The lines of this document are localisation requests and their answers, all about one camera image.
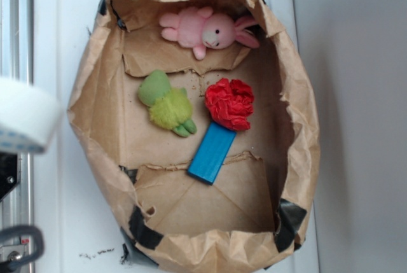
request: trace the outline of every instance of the white surface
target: white surface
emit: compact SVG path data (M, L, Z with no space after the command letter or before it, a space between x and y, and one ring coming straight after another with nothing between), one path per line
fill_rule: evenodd
M407 272L407 0L295 10L321 121L321 272Z
M34 82L65 106L99 1L35 0ZM266 2L295 40L292 0ZM46 243L38 272L159 272L120 265L123 238L66 118L47 154L35 158L34 173L35 222ZM302 249L269 272L318 273L313 217ZM98 254L107 249L114 251Z

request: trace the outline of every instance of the white tape roll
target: white tape roll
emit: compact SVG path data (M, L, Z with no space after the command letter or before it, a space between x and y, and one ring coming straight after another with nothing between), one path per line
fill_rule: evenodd
M61 116L62 106L52 96L0 77L0 151L44 152Z

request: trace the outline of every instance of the toy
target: toy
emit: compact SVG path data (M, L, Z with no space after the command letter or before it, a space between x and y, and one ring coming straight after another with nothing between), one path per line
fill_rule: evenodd
M205 93L205 105L213 122L198 148L188 174L204 183L215 182L238 130L250 129L247 117L253 113L252 89L240 80L220 79Z
M250 48L259 47L259 41L245 29L258 24L250 15L234 22L226 14L214 14L211 7L189 7L178 14L164 14L159 24L164 27L163 38L176 41L184 48L192 48L197 60L206 56L206 48L222 49L234 41Z
M137 96L148 107L150 120L157 126L182 137L197 132L197 126L191 119L192 104L186 96L186 89L171 87L163 71L155 70L147 76Z

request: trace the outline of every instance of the white wall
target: white wall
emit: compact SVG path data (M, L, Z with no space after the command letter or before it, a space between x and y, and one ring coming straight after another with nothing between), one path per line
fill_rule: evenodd
M321 122L321 272L407 272L407 0L294 5Z

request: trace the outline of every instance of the bunny face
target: bunny face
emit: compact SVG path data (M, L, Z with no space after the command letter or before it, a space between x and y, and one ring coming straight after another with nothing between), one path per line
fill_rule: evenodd
M236 37L234 21L225 14L214 14L202 30L202 43L211 49L222 49L230 46Z

